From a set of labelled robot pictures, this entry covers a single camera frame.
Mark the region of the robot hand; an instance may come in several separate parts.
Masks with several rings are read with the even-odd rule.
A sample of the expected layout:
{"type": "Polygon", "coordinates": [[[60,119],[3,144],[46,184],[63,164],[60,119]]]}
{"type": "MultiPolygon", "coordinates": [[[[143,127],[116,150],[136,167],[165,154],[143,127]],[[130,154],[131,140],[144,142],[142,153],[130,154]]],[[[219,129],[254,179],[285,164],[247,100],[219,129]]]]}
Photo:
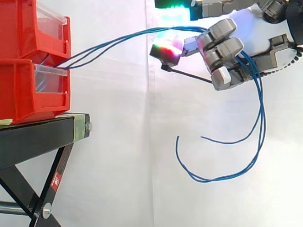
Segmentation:
{"type": "Polygon", "coordinates": [[[181,57],[201,54],[217,91],[281,71],[303,56],[300,0],[157,0],[154,4],[157,9],[183,6],[193,21],[219,18],[190,38],[158,37],[150,51],[166,71],[181,57]]]}

